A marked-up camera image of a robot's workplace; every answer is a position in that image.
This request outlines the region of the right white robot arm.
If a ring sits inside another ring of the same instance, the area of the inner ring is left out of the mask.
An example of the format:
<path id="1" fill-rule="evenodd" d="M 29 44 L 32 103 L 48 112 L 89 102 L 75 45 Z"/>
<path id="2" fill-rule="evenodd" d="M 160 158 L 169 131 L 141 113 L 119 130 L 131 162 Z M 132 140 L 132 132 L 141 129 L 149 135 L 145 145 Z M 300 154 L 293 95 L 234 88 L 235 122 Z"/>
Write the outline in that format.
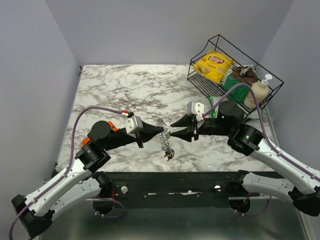
<path id="1" fill-rule="evenodd" d="M 223 101 L 215 118 L 204 116 L 204 105 L 190 102 L 187 113 L 171 127 L 181 130 L 170 133 L 187 142 L 200 135 L 227 136 L 227 144 L 236 152 L 250 156 L 281 175 L 263 177 L 240 170 L 230 183 L 230 191 L 241 196 L 245 192 L 260 193 L 287 200 L 300 212 L 317 217 L 320 214 L 320 172 L 282 151 L 255 127 L 244 123 L 244 111 L 233 101 Z"/>

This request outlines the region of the metal disc with keyrings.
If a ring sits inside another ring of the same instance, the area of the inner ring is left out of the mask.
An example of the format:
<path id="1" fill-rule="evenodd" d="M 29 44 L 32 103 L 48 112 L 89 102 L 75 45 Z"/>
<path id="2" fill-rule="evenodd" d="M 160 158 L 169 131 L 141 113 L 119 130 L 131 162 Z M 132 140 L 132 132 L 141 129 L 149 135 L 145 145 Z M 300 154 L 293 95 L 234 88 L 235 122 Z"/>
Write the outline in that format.
<path id="1" fill-rule="evenodd" d="M 159 134 L 159 139 L 160 139 L 161 146 L 162 146 L 161 148 L 164 151 L 170 150 L 171 146 L 169 143 L 169 139 L 167 138 L 167 134 L 169 133 L 167 125 L 165 124 L 165 122 L 161 118 L 158 118 L 156 120 L 156 124 L 158 127 L 163 128 L 163 132 Z"/>

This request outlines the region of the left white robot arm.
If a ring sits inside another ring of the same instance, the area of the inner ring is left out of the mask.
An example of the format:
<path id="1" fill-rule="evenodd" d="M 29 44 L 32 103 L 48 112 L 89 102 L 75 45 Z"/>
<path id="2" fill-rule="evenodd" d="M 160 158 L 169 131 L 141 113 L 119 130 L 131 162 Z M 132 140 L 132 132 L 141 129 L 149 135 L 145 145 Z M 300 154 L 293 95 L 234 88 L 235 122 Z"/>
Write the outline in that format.
<path id="1" fill-rule="evenodd" d="M 11 200 L 17 219 L 31 239 L 45 232 L 67 205 L 112 193 L 112 181 L 99 171 L 111 159 L 109 150 L 131 143 L 143 148 L 144 143 L 164 131 L 138 116 L 129 117 L 124 123 L 124 128 L 116 128 L 104 120 L 96 122 L 80 151 L 72 154 L 70 166 L 38 190 L 26 196 L 18 194 Z"/>

